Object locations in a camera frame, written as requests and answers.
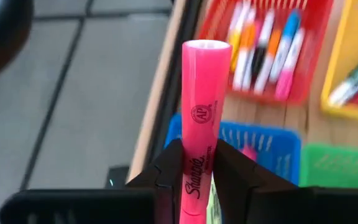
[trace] green basket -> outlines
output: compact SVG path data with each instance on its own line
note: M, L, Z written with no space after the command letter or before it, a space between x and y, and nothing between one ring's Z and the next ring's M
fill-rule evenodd
M358 149L310 144L301 153L301 187L358 188Z

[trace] blue basket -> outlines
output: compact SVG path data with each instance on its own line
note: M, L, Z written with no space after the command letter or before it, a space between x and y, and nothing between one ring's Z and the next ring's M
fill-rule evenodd
M171 119L165 147L178 138L181 138L180 114ZM301 139L293 131L221 122L219 138L237 150L243 149L245 144L252 146L258 153L258 164L298 185Z

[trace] yellow tray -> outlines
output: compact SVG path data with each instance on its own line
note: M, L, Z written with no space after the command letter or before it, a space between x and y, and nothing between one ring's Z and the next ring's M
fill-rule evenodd
M348 73L357 65L358 0L346 0L321 94L323 111L358 119L358 106L346 105L335 108L328 104L329 94L346 79Z

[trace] wooden desk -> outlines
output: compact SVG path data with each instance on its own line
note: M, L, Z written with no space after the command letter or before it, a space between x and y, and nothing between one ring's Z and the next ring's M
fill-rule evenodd
M176 0L173 10L170 27L167 32L162 50L160 63L157 67L155 82L150 94L149 104L144 117L144 125L140 130L137 148L135 149L134 160L128 179L132 179L141 172L147 150L145 145L150 141L150 126L154 121L158 92L161 88L161 80L166 78L167 55L172 52L172 42L175 39L175 32L178 30L178 20L181 18L181 10L185 0ZM320 94L323 88L324 78L331 56L331 50L339 24L343 0L335 0L331 17L328 22L323 48L314 73L310 97L304 106L270 106L261 105L258 102L245 100L236 96L227 95L223 110L223 119L255 123L269 126L279 126L298 131L303 139L303 144L309 142L323 142L333 145L358 147L358 121L343 118L334 118L320 111Z

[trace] plastic basket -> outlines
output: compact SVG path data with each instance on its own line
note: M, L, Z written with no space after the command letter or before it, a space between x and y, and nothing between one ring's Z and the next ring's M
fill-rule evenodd
M302 150L300 186L358 188L358 149L312 144Z
M242 0L213 0L206 20L202 26L200 39L226 40L234 5ZM233 75L229 76L231 92L267 103L288 103L300 105L310 92L318 55L324 39L333 0L250 0L257 6L257 17L262 19L267 9L275 8L275 27L283 27L292 9L301 12L301 26L306 29L305 40L296 66L290 96L285 101L276 100L275 85L267 85L262 95L251 91L235 91L232 89Z
M181 138L180 114L175 115L170 122L165 146L177 138ZM294 132L221 122L219 138L236 149L243 149L245 144L252 146L258 152L258 164L298 185L301 139Z
M328 97L347 74L358 65L358 0L348 0L342 10L336 40L331 54L329 67L321 94L323 111L350 118L358 119L358 106L346 105L340 108L332 107Z

